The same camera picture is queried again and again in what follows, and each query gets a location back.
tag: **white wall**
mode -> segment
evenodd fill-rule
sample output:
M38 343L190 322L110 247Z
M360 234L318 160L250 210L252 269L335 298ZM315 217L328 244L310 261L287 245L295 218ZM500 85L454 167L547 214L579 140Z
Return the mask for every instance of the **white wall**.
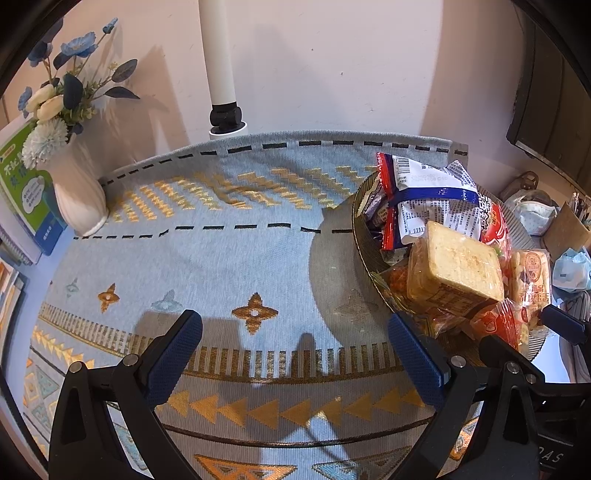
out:
M470 146L469 170L497 192L532 169L557 201L569 184L505 139L521 75L523 36L509 0L227 0L238 104L251 133L351 129L435 135ZM207 140L210 100L197 0L83 0L62 41L116 33L90 65L139 59L139 102L109 100L85 124L81 155L97 175ZM6 92L9 115L26 85Z

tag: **metal screw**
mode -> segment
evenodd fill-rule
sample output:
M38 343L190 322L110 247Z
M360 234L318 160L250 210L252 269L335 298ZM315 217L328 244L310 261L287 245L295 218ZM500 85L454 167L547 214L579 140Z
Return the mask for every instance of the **metal screw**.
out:
M452 365L458 368L464 368L466 366L466 359L460 355L454 355L452 357Z
M73 374L78 373L80 370L82 370L82 362L74 362L70 365L68 370Z
M138 360L139 357L135 353L131 353L123 358L123 364L126 367L132 367L138 362Z
M512 374L518 374L519 365L517 365L515 362L507 362L507 370Z

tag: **cracker package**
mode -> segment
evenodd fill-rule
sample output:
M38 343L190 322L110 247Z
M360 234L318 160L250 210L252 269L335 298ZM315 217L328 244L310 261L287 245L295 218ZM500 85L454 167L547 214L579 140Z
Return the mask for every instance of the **cracker package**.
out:
M528 310L530 330L538 325L540 310L550 304L550 260L546 250L513 250L509 298Z

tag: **barcode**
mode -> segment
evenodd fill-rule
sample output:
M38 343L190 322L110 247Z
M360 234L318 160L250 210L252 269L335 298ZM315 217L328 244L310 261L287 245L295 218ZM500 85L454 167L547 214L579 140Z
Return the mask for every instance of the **barcode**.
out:
M410 173L410 160L407 158L398 158L396 160L396 170L398 175Z

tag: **white flower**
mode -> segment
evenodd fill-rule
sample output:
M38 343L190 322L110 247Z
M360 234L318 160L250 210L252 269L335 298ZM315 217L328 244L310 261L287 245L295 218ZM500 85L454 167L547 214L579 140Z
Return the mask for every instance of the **white flower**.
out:
M35 110L39 108L39 105L49 100L50 98L55 97L55 95L56 89L53 88L53 85L51 83L49 83L45 85L43 88L40 88L35 93L33 93L33 96L29 98L29 101L27 102L25 110L29 113L33 113Z
M57 97L50 98L37 110L37 118L40 122L49 120L60 113L64 108L64 96L58 95Z
M26 168L34 168L40 161L49 160L67 144L68 128L61 118L51 118L37 124L22 146L22 161Z

